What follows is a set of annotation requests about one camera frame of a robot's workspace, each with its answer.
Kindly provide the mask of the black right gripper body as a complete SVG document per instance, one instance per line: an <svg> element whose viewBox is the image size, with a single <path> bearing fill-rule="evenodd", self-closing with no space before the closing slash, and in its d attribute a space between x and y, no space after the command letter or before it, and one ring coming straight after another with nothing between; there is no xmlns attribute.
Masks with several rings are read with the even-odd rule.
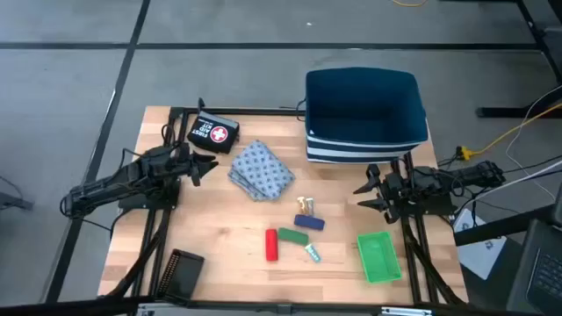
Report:
<svg viewBox="0 0 562 316"><path fill-rule="evenodd" d="M398 173L389 173L379 187L378 196L383 200L381 212L387 224L414 214L414 205L404 196L405 186Z"/></svg>

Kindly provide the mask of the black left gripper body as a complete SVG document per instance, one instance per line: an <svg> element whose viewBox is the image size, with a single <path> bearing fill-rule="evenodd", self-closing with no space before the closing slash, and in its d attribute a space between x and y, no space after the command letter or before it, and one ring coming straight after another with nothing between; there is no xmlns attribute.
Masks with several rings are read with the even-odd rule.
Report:
<svg viewBox="0 0 562 316"><path fill-rule="evenodd" d="M181 143L172 156L171 169L178 174L197 176L198 167L188 143Z"/></svg>

